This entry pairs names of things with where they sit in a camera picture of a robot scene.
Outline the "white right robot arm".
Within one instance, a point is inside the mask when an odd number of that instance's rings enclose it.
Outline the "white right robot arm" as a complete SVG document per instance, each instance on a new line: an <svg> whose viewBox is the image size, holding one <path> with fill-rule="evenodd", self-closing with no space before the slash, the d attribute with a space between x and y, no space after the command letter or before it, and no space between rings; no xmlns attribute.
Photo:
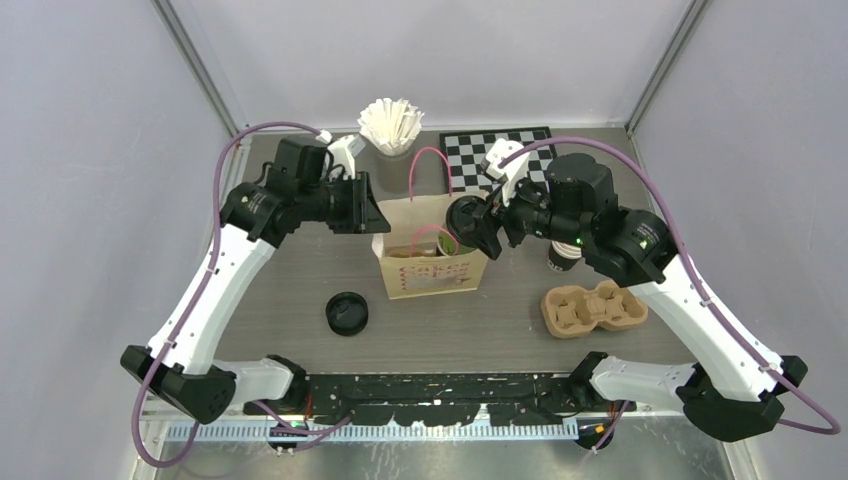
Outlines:
<svg viewBox="0 0 848 480"><path fill-rule="evenodd" d="M781 394L798 386L805 362L758 344L714 298L655 214L618 202L610 169L592 156L554 159L541 183L513 174L486 197L455 200L445 217L458 241L491 259L498 236L511 246L532 235L577 247L595 272L629 290L694 355L682 365L628 362L587 354L567 377L574 403L596 410L631 400L682 413L714 439L735 442L774 429Z"/></svg>

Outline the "stack of paper cups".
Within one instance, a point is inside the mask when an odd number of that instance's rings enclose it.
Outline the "stack of paper cups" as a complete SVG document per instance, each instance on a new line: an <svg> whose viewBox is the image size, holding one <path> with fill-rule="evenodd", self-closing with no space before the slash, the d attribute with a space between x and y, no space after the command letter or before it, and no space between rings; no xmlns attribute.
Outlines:
<svg viewBox="0 0 848 480"><path fill-rule="evenodd" d="M548 249L548 266L558 272L572 269L582 259L582 250L574 245L552 241Z"/></svg>

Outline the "paper gift bag pink handles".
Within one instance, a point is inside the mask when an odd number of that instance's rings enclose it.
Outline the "paper gift bag pink handles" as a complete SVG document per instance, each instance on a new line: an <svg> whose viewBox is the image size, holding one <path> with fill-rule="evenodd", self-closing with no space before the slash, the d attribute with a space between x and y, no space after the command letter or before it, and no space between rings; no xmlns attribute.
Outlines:
<svg viewBox="0 0 848 480"><path fill-rule="evenodd" d="M451 203L462 195L456 194L452 186L449 186L444 194L415 193L415 168L425 152L433 152L445 165L449 164L447 156L439 149L421 148L412 159L407 196L378 203L391 225L391 231L373 236L372 251L377 258L385 289L391 300L476 290L482 282L489 262L477 249L457 256L443 256L438 252L438 257L431 258L402 259L385 256L387 250L397 247L437 249L438 234L449 233L445 226L446 211Z"/></svg>

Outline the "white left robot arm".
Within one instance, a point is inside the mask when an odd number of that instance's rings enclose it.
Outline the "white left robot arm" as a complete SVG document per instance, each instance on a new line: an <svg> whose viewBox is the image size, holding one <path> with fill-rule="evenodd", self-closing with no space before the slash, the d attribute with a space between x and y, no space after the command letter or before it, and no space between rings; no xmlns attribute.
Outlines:
<svg viewBox="0 0 848 480"><path fill-rule="evenodd" d="M202 425L253 401L298 412L308 396L302 367L279 355L227 362L214 354L250 283L302 223L324 223L335 234L390 231L368 173L355 169L364 147L359 135L328 145L281 140L263 176L227 194L209 248L215 266L201 265L166 324L146 345L127 347L121 366L137 380L151 373L150 391Z"/></svg>

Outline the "stack of black lids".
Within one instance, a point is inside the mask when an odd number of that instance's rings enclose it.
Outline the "stack of black lids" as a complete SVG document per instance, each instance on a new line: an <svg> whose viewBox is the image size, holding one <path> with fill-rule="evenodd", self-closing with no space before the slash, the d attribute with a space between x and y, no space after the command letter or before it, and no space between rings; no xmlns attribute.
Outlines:
<svg viewBox="0 0 848 480"><path fill-rule="evenodd" d="M325 306L325 317L330 329L340 336L354 336L362 332L369 319L368 304L355 292L340 292L330 298Z"/></svg>

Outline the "black coffee cup lid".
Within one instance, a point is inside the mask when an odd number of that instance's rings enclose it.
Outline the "black coffee cup lid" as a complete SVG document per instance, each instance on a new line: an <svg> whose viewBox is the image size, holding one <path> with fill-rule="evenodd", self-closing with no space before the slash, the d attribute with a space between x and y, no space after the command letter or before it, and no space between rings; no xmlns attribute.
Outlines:
<svg viewBox="0 0 848 480"><path fill-rule="evenodd" d="M478 207L484 205L482 197L466 195L454 200L446 211L446 229L463 247L479 247L474 213Z"/></svg>

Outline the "green paper cup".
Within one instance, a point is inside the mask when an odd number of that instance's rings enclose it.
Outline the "green paper cup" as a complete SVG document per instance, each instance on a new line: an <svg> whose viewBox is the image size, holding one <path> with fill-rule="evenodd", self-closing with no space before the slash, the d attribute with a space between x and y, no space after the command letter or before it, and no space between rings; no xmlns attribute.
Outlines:
<svg viewBox="0 0 848 480"><path fill-rule="evenodd" d="M475 248L459 243L449 233L440 232L437 236L437 250L443 256L457 256L471 253Z"/></svg>

